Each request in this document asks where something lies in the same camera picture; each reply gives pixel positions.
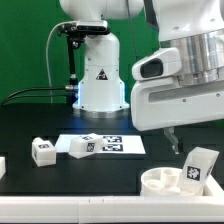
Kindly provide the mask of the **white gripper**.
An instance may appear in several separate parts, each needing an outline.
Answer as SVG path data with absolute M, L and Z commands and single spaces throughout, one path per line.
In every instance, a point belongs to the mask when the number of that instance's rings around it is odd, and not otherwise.
M 224 80 L 185 87 L 173 77 L 138 81 L 131 92 L 131 114 L 139 131 L 164 128 L 179 154 L 173 126 L 224 119 Z

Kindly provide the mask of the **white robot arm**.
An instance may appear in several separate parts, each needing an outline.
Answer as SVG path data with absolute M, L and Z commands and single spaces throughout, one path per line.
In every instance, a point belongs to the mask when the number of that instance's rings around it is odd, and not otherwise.
M 85 40 L 84 77 L 74 109 L 93 117 L 131 109 L 140 131 L 224 118 L 224 0 L 59 0 L 72 31 Z M 131 103 L 119 78 L 119 41 L 103 33 L 109 19 L 144 12 L 159 49 L 136 62 Z

